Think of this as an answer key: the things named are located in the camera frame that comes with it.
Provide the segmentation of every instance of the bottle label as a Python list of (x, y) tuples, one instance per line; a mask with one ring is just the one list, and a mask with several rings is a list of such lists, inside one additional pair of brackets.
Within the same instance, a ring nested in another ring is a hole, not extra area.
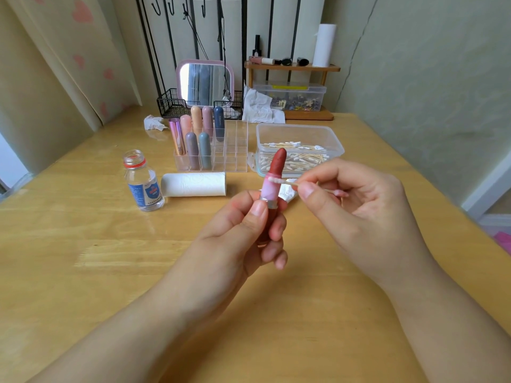
[(156, 177), (145, 184), (128, 184), (128, 186), (140, 207), (151, 206), (162, 199), (162, 192), (159, 190)]

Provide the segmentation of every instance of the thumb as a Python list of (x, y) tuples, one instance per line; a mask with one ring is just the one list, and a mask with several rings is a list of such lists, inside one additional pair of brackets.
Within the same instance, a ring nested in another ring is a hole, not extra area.
[(356, 225), (357, 218), (345, 211), (317, 184), (302, 182), (298, 186), (298, 194), (334, 239), (342, 239), (352, 230), (350, 227)]
[(254, 201), (241, 223), (232, 227), (223, 236), (229, 253), (245, 254), (263, 232), (267, 218), (268, 204), (264, 200)]

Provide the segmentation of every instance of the small wooden rack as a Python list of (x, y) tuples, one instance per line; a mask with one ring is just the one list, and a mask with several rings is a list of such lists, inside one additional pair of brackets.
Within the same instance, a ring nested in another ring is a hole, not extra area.
[[(253, 87), (253, 75), (254, 70), (280, 70), (280, 71), (310, 71), (310, 72), (321, 72), (321, 84), (324, 84), (327, 81), (327, 74), (329, 72), (339, 72), (341, 68), (339, 66), (335, 66), (330, 64), (328, 67), (314, 67), (312, 65), (307, 66), (297, 66), (296, 63), (293, 63), (290, 66), (283, 66), (282, 64), (256, 64), (251, 62), (245, 62), (245, 68), (248, 70), (247, 76), (247, 85), (248, 87)], [(286, 119), (309, 119), (309, 120), (333, 120), (334, 115), (321, 106), (320, 111), (295, 111), (295, 110), (284, 110), (284, 114), (286, 115)]]

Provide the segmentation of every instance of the forearm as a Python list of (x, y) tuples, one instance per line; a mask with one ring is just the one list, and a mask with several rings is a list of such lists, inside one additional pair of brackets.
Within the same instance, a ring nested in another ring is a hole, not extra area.
[(431, 383), (511, 381), (511, 339), (435, 262), (386, 290)]
[(30, 383), (157, 381), (186, 335), (159, 284), (99, 325)]

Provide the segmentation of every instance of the black wire rack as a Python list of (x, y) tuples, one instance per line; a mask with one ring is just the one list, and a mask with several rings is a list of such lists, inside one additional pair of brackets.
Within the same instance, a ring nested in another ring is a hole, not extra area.
[[(146, 4), (144, 0), (136, 0), (138, 14), (140, 17), (140, 21), (142, 24), (142, 31), (144, 33), (144, 39), (147, 46), (147, 51), (149, 54), (149, 60), (151, 62), (151, 69), (153, 71), (154, 82), (156, 84), (156, 89), (158, 92), (158, 98), (156, 100), (158, 104), (158, 109), (160, 111), (160, 115), (163, 118), (174, 118), (180, 117), (181, 115), (188, 114), (190, 115), (190, 109), (193, 105), (199, 105), (199, 102), (195, 101), (185, 101), (182, 98), (178, 97), (176, 88), (166, 89), (165, 82), (163, 80), (162, 70), (159, 64), (159, 59), (157, 55), (157, 44), (154, 41), (153, 34), (151, 31), (151, 26), (149, 24), (148, 19), (148, 11), (151, 13), (151, 10), (146, 8)], [(206, 0), (201, 1), (201, 12), (202, 17), (206, 15)], [(221, 29), (221, 20), (223, 18), (222, 12), (222, 1), (230, 1), (230, 0), (216, 0), (218, 6), (218, 29), (220, 32)], [(151, 2), (152, 9), (157, 16), (162, 16), (164, 13), (164, 18), (167, 22), (167, 30), (169, 34), (169, 41), (172, 50), (172, 57), (174, 61), (174, 69), (177, 68), (176, 55), (174, 50), (174, 42), (172, 39), (172, 32), (170, 29), (169, 19), (171, 16), (176, 14), (176, 9), (174, 5), (174, 0), (163, 0), (163, 11), (160, 7), (159, 0), (153, 0)], [(199, 59), (199, 46), (198, 43), (200, 39), (198, 38), (197, 31), (195, 29), (195, 9), (193, 0), (184, 0), (182, 3), (184, 18), (190, 19), (190, 25), (194, 34), (195, 41), (195, 55), (196, 58)], [(246, 59), (246, 40), (247, 40), (247, 0), (241, 0), (241, 25), (242, 25), (242, 53), (239, 61), (242, 63), (242, 78), (243, 83), (245, 83), (246, 79), (246, 70), (243, 66), (244, 61)], [(224, 60), (222, 53), (222, 46), (225, 43), (222, 43), (222, 38), (219, 35), (219, 51), (220, 51), (220, 60)], [(232, 94), (231, 101), (214, 101), (214, 106), (222, 106), (224, 108), (224, 117), (225, 119), (241, 119), (243, 115), (243, 92), (242, 91), (234, 91)]]

